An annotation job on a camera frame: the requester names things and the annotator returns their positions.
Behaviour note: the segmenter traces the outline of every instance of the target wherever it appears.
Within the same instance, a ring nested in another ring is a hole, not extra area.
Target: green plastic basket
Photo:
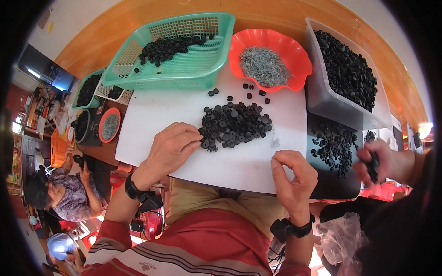
[[[78,87],[77,92],[75,93],[75,98],[74,98],[74,101],[72,102],[72,109],[96,108],[96,107],[100,106],[101,98],[97,95],[94,95],[92,97],[91,101],[89,102],[89,104],[87,106],[77,106],[77,99],[78,99],[78,93],[80,92],[81,88],[83,87],[84,82],[87,79],[89,79],[90,76],[101,74],[104,72],[104,70],[106,70],[106,68],[98,69],[97,71],[92,72],[83,78],[83,80],[81,81],[81,83]]]
[[[227,61],[235,17],[227,12],[204,12],[174,16],[138,28],[121,46],[103,74],[104,86],[126,90],[207,89]],[[160,67],[140,64],[138,55],[146,44],[159,38],[213,34],[203,45],[189,46]]]

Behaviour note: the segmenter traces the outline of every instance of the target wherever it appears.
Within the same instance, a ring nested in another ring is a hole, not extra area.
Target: wooden cabinet
[[[26,182],[29,177],[35,174],[35,154],[39,151],[43,157],[45,166],[50,166],[51,143],[28,135],[22,138],[22,180],[23,188],[26,188]]]

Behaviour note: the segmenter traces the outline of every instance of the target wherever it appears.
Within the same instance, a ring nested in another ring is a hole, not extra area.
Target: white plastic basket
[[[316,115],[334,120],[356,130],[392,129],[390,107],[385,94],[381,77],[370,55],[356,43],[334,29],[321,24],[313,19],[306,18],[304,49],[309,54],[313,72],[307,76],[306,95],[307,109]],[[356,54],[361,54],[367,60],[368,66],[373,70],[377,79],[377,94],[372,112],[364,109],[351,100],[335,93],[328,83],[328,76],[322,57],[319,43],[313,30],[323,30],[331,33],[341,43],[347,45]]]
[[[105,98],[105,99],[108,99],[113,102],[121,103],[122,105],[125,105],[125,106],[129,104],[129,100],[130,100],[130,97],[132,97],[133,90],[124,89],[123,92],[121,93],[120,97],[115,100],[115,99],[107,97],[107,95],[109,94],[109,91],[111,91],[113,86],[103,86],[101,81],[102,81],[102,79],[100,79],[100,82],[98,83],[97,88],[95,89],[95,92],[94,92],[95,95]]]

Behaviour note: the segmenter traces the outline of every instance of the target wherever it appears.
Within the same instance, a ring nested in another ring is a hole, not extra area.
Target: light blue shirt
[[[74,240],[65,233],[50,236],[46,244],[48,245],[49,255],[61,261],[67,260],[68,255],[66,253],[70,253],[75,249]]]

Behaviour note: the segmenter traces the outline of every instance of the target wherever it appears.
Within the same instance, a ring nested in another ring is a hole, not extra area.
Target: black watch
[[[280,242],[286,242],[287,237],[291,235],[295,235],[298,238],[307,236],[312,230],[312,225],[315,221],[315,216],[311,213],[310,222],[302,227],[294,226],[293,223],[286,218],[282,220],[277,219],[272,226],[270,226],[270,231]]]
[[[131,178],[132,178],[132,174],[129,174],[129,176],[126,177],[126,185],[125,185],[126,194],[131,199],[139,199],[146,192],[142,192],[142,191],[138,190],[135,187],[135,185],[133,184]]]

